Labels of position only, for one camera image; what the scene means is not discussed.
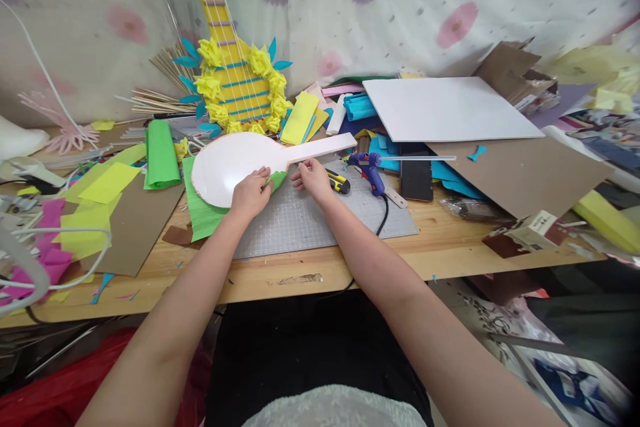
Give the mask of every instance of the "white foam board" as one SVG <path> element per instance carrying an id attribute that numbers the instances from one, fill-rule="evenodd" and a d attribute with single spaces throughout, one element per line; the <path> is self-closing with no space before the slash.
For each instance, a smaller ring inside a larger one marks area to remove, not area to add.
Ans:
<path id="1" fill-rule="evenodd" d="M 396 142 L 544 137 L 478 77 L 367 80 L 363 85 Z"/>

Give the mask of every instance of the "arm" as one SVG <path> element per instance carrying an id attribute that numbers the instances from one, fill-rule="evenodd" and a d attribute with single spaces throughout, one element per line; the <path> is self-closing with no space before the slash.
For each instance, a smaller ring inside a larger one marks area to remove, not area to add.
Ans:
<path id="1" fill-rule="evenodd" d="M 460 323 L 413 269 L 367 229 L 333 194 L 317 160 L 292 177 L 322 209 L 349 271 L 387 321 L 393 335 L 454 426 L 563 426 Z"/>
<path id="2" fill-rule="evenodd" d="M 167 289 L 100 385 L 77 425 L 172 426 L 191 359 L 249 222 L 267 205 L 269 169 L 233 192 L 231 210 Z"/>

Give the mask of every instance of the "cutting mat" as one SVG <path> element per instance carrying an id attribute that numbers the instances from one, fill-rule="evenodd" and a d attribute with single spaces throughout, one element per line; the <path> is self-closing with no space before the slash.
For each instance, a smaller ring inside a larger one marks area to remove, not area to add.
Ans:
<path id="1" fill-rule="evenodd" d="M 336 193 L 336 196 L 375 232 L 385 216 L 385 201 L 371 195 L 371 184 L 354 167 L 344 171 L 337 154 L 325 155 L 318 160 L 349 180 L 351 191 L 347 195 Z M 262 213 L 251 222 L 233 258 L 259 257 L 337 245 L 321 210 L 309 193 L 298 192 L 293 188 L 290 178 L 296 171 L 296 165 L 289 168 L 287 179 L 271 196 Z M 380 176 L 385 186 L 391 188 L 384 173 L 381 172 Z M 401 209 L 389 201 L 389 217 L 380 237 L 404 237 L 417 235 L 418 232 L 408 209 Z"/>

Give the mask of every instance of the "blue glue gun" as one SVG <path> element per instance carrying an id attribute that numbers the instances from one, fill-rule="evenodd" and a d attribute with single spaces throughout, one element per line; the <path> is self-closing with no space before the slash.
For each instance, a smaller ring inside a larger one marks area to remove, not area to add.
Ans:
<path id="1" fill-rule="evenodd" d="M 382 163 L 382 157 L 379 153 L 354 153 L 347 159 L 347 165 L 354 165 L 362 170 L 362 176 L 369 180 L 371 184 L 371 193 L 375 197 L 379 197 L 385 193 L 385 184 L 378 174 L 378 167 Z"/>

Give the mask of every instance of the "wooden table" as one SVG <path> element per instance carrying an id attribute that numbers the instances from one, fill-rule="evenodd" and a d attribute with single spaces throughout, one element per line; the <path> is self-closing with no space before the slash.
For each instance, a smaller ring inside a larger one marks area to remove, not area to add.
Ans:
<path id="1" fill-rule="evenodd" d="M 424 280 L 431 280 L 433 276 L 443 280 L 605 258 L 582 240 L 569 238 L 557 250 L 504 260 L 481 242 L 493 226 L 451 215 L 437 202 L 445 196 L 445 190 L 438 186 L 434 190 L 436 200 L 433 203 L 409 202 L 409 211 L 420 233 L 385 240 Z M 197 253 L 161 240 L 170 225 L 184 228 L 189 222 L 188 212 L 182 210 L 186 202 L 186 196 L 183 196 L 136 278 L 115 277 L 103 291 L 99 302 L 90 305 L 93 292 L 102 280 L 102 275 L 97 274 L 90 284 L 80 284 L 71 289 L 63 302 L 48 300 L 34 306 L 35 314 L 47 322 L 64 322 L 150 311 Z M 581 255 L 586 251 L 592 252 L 590 258 Z M 326 247 L 234 260 L 228 278 L 220 304 L 342 290 L 350 282 L 351 275 L 340 249 Z M 118 298 L 136 292 L 133 300 Z M 30 324 L 32 322 L 26 314 L 0 320 L 0 328 Z"/>

